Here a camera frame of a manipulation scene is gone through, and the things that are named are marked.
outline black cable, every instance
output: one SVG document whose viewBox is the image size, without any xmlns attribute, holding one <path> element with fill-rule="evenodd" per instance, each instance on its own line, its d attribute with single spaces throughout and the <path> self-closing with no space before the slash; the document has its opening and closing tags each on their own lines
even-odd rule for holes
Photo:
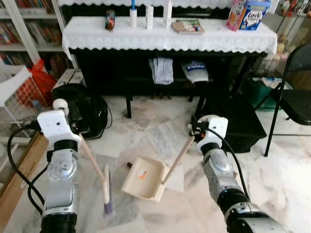
<svg viewBox="0 0 311 233">
<path fill-rule="evenodd" d="M 33 199 L 32 195 L 31 195 L 31 189 L 33 188 L 34 183 L 36 182 L 36 180 L 38 180 L 40 178 L 40 176 L 48 169 L 49 164 L 50 163 L 48 163 L 46 165 L 46 167 L 42 171 L 40 171 L 40 173 L 38 175 L 36 175 L 36 177 L 31 181 L 30 185 L 28 186 L 28 190 L 27 190 L 27 195 L 28 195 L 28 198 L 29 198 L 30 202 L 36 208 L 36 210 L 40 213 L 41 216 L 42 216 L 43 212 L 42 212 L 41 208 L 37 205 L 35 200 Z"/>
<path fill-rule="evenodd" d="M 12 140 L 13 140 L 14 136 L 16 134 L 18 134 L 20 131 L 28 130 L 28 129 L 35 129 L 34 124 L 25 125 L 25 126 L 19 128 L 18 130 L 14 131 L 11 134 L 11 136 L 9 137 L 6 148 L 7 148 L 7 154 L 8 154 L 10 164 L 11 164 L 12 168 L 14 169 L 14 171 L 26 182 L 27 185 L 31 185 L 31 182 L 27 179 L 27 177 L 25 177 L 24 174 L 21 173 L 20 170 L 18 169 L 17 165 L 15 164 L 15 162 L 13 160 L 12 154 L 11 154 L 11 144 L 12 144 Z M 36 193 L 38 198 L 40 199 L 41 203 L 44 205 L 44 199 L 43 199 L 42 195 L 40 194 L 40 192 L 34 186 L 32 186 L 32 189 Z"/>
<path fill-rule="evenodd" d="M 244 177 L 243 177 L 243 174 L 242 174 L 242 169 L 241 169 L 240 163 L 239 163 L 238 158 L 235 155 L 233 149 L 231 148 L 229 143 L 223 137 L 221 137 L 218 133 L 216 133 L 214 130 L 211 130 L 211 129 L 206 129 L 206 130 L 212 132 L 217 137 L 219 137 L 227 145 L 227 147 L 229 148 L 229 151 L 231 152 L 231 154 L 232 154 L 232 156 L 234 158 L 234 161 L 237 164 L 237 167 L 238 167 L 238 170 L 239 170 L 239 175 L 240 175 L 240 178 L 241 178 L 241 183 L 242 183 L 242 186 L 243 186 L 244 194 L 250 200 L 248 192 L 247 192 L 247 189 L 246 189 L 246 185 L 245 185 L 245 182 L 244 182 Z"/>
<path fill-rule="evenodd" d="M 112 113 L 111 113 L 111 110 L 110 110 L 110 108 L 109 108 L 109 106 L 108 106 L 108 104 L 106 103 L 106 106 L 107 106 L 107 109 L 109 110 L 109 112 L 110 112 L 110 117 L 111 117 L 111 122 L 110 122 L 110 125 L 108 126 L 108 127 L 106 127 L 106 129 L 109 129 L 111 126 L 112 126 Z"/>
</svg>

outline dustpan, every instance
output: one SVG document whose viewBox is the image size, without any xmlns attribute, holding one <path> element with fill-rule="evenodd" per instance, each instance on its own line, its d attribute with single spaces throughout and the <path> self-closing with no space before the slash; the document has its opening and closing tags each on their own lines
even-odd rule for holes
<svg viewBox="0 0 311 233">
<path fill-rule="evenodd" d="M 194 137 L 191 137 L 185 143 L 171 168 L 154 159 L 137 157 L 122 186 L 123 192 L 144 200 L 160 202 L 168 178 L 193 141 Z"/>
</svg>

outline green container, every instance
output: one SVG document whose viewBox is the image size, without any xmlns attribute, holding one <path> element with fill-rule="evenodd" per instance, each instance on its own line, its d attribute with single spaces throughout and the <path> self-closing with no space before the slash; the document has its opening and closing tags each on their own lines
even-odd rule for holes
<svg viewBox="0 0 311 233">
<path fill-rule="evenodd" d="M 272 90 L 272 88 L 265 86 L 263 83 L 259 83 L 253 80 L 254 78 L 247 79 L 243 85 L 243 94 L 248 101 L 256 107 Z M 286 83 L 286 89 L 290 89 L 291 86 Z M 259 109 L 263 111 L 273 111 L 276 107 L 276 102 L 272 97 L 267 99 Z"/>
</svg>

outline dustpan handle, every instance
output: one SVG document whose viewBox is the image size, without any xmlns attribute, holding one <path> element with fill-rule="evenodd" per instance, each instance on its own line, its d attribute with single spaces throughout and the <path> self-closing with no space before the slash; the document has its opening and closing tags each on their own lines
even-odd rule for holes
<svg viewBox="0 0 311 233">
<path fill-rule="evenodd" d="M 101 172 L 100 168 L 98 167 L 97 162 L 94 159 L 94 156 L 93 156 L 93 153 L 92 153 L 90 147 L 87 145 L 86 141 L 84 140 L 84 138 L 82 137 L 81 134 L 80 134 L 80 137 L 82 139 L 82 142 L 81 142 L 82 149 L 84 150 L 85 154 L 87 155 L 87 157 L 91 161 L 91 163 L 92 163 L 93 167 L 95 168 L 97 174 L 101 178 L 102 183 L 106 183 L 106 178 L 104 177 L 103 173 Z"/>
<path fill-rule="evenodd" d="M 182 150 L 180 151 L 179 155 L 177 156 L 177 158 L 175 159 L 173 165 L 171 166 L 169 172 L 167 173 L 164 181 L 162 182 L 162 184 L 166 184 L 167 180 L 169 179 L 169 177 L 171 176 L 172 172 L 175 170 L 179 160 L 181 159 L 181 157 L 183 157 L 183 155 L 186 153 L 186 151 L 188 150 L 188 148 L 191 146 L 191 144 L 194 141 L 194 136 L 190 137 L 188 139 L 188 141 L 184 144 L 184 147 L 182 148 Z"/>
</svg>

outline black backpack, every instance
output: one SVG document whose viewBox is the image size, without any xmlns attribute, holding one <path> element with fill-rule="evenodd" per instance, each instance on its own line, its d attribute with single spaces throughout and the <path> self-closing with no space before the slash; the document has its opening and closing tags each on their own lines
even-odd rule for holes
<svg viewBox="0 0 311 233">
<path fill-rule="evenodd" d="M 107 125 L 107 103 L 85 86 L 69 83 L 52 90 L 53 99 L 68 103 L 68 120 L 71 130 L 84 139 L 100 138 Z"/>
</svg>

